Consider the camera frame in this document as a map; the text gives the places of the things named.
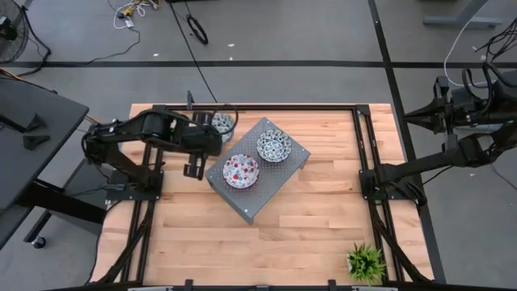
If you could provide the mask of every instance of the white bowl with red pattern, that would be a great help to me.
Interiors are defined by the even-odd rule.
[[[248,188],[259,178],[259,165],[248,154],[236,154],[226,160],[223,177],[233,188]]]

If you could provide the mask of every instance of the small pot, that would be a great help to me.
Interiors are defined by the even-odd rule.
[[[348,267],[348,271],[351,272],[352,271],[352,265],[350,264],[350,255],[347,255],[347,267]]]

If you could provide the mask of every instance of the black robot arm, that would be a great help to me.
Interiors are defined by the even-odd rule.
[[[206,158],[221,154],[222,140],[211,125],[212,113],[195,112],[194,117],[191,120],[165,107],[155,107],[126,121],[93,124],[82,138],[82,148],[89,161],[112,165],[139,188],[155,188],[155,183],[161,180],[155,171],[135,164],[122,154],[118,145],[121,142],[143,141],[164,151],[190,154],[191,164],[185,165],[184,174],[202,179]]]
[[[517,145],[517,71],[501,74],[491,64],[483,70],[493,70],[499,80],[488,87],[488,99],[475,96],[471,90],[452,92],[448,100],[448,80],[438,77],[434,85],[432,102],[404,116],[404,120],[433,131],[443,133],[442,149],[437,154],[418,158],[400,165],[381,164],[376,169],[377,186],[390,185],[400,179],[445,166],[480,167],[494,162],[504,151]],[[454,133],[458,126],[502,124],[492,133],[474,133],[459,139]],[[483,149],[479,137],[491,136],[494,143]]]

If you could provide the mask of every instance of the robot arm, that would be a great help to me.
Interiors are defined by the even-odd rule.
[[[184,174],[202,179],[204,162],[221,154],[221,134],[212,125],[212,113],[194,112],[194,120],[177,112],[155,107],[130,120],[113,120],[110,124],[93,124],[82,138],[86,158],[95,163],[107,163],[126,174],[140,188],[153,188],[158,177],[148,167],[137,165],[119,150],[119,143],[143,141],[152,147],[190,154],[190,165]]]

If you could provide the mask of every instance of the perforated metal platform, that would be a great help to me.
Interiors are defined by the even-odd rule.
[[[278,192],[298,168],[302,168],[310,152],[298,142],[292,141],[292,151],[282,162],[267,162],[257,152],[257,140],[268,129],[279,129],[267,118],[262,118],[233,148],[205,173],[210,186],[237,211],[249,224],[253,217]],[[258,163],[258,180],[251,187],[236,189],[223,178],[223,166],[235,154],[249,154]]]

